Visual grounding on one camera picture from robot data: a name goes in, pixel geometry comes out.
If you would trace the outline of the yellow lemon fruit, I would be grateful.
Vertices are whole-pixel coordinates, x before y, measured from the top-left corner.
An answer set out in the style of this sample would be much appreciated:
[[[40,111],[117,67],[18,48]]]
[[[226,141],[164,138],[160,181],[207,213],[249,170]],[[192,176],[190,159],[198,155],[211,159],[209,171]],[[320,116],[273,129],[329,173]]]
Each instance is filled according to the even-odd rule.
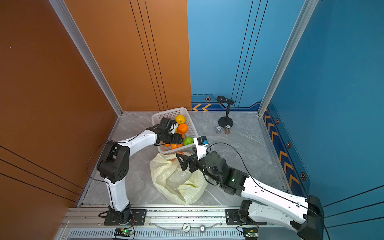
[[[178,123],[178,125],[184,124],[186,122],[186,118],[183,115],[177,115],[175,117],[175,121]]]

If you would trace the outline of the translucent printed plastic bag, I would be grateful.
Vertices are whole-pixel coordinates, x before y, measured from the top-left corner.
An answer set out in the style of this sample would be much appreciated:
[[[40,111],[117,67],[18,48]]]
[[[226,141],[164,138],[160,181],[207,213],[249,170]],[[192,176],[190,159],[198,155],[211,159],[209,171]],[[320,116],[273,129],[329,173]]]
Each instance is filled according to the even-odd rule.
[[[175,204],[194,204],[208,186],[201,171],[183,171],[175,154],[157,153],[150,162],[150,169],[155,188]]]

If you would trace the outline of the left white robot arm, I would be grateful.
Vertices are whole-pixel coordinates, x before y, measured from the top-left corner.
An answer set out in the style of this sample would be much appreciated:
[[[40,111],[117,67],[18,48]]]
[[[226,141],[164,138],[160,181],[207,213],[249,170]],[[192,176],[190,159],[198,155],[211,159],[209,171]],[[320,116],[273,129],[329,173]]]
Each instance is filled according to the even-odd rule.
[[[159,124],[147,128],[138,135],[122,141],[107,141],[97,163],[97,170],[107,186],[110,204],[107,216],[118,225],[126,225],[133,218],[127,197],[125,178],[129,172],[130,157],[148,146],[183,142],[176,132],[175,120],[162,118]]]

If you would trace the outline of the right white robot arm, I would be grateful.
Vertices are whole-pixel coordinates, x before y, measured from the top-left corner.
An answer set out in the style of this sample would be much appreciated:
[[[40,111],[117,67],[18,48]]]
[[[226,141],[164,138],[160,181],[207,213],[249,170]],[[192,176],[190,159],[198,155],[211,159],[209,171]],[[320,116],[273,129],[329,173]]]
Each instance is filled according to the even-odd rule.
[[[201,159],[197,154],[177,154],[182,170],[197,170],[216,181],[229,195],[243,198],[239,209],[242,223],[267,223],[285,227],[303,240],[324,238],[324,211],[319,198],[301,197],[282,192],[256,180],[249,174],[229,167],[218,153],[207,153]]]

